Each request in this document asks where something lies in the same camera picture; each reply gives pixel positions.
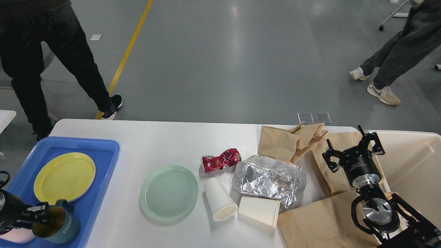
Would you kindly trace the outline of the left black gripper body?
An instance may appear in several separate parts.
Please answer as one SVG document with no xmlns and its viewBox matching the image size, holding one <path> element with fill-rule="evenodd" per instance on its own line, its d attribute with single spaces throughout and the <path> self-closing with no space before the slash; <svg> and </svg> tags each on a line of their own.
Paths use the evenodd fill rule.
<svg viewBox="0 0 441 248">
<path fill-rule="evenodd" d="M 0 231 L 4 234 L 11 229 L 10 224 L 20 221 L 22 214 L 26 211 L 26 204 L 19 196 L 1 190 L 0 193 Z"/>
</svg>

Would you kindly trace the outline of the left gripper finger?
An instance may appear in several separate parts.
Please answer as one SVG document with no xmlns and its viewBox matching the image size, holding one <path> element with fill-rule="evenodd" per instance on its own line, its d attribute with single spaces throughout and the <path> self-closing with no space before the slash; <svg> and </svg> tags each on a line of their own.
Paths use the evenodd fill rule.
<svg viewBox="0 0 441 248">
<path fill-rule="evenodd" d="M 10 224 L 10 228 L 31 230 L 33 223 L 31 221 L 15 221 Z"/>
<path fill-rule="evenodd" d="M 35 207 L 26 205 L 26 221 L 49 221 L 49 208 L 47 201 L 40 202 Z"/>
</svg>

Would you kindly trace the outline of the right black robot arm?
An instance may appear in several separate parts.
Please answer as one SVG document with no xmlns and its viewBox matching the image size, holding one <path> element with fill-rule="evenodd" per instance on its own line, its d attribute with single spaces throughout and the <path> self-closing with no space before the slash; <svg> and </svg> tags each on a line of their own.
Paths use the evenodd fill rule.
<svg viewBox="0 0 441 248">
<path fill-rule="evenodd" d="M 348 184 L 358 196 L 351 203 L 351 218 L 356 227 L 380 242 L 380 248 L 439 248 L 440 230 L 396 193 L 387 199 L 380 187 L 382 176 L 373 162 L 385 151 L 376 132 L 365 133 L 356 146 L 344 151 L 328 148 L 322 154 L 328 168 L 342 168 Z"/>
</svg>

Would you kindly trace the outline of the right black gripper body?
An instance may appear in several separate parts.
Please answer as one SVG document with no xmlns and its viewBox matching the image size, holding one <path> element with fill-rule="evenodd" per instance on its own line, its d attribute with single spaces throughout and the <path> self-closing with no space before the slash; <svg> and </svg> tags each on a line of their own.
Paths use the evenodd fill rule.
<svg viewBox="0 0 441 248">
<path fill-rule="evenodd" d="M 365 185 L 380 183 L 382 176 L 370 150 L 354 146 L 343 153 L 341 166 L 351 187 L 361 189 Z"/>
</svg>

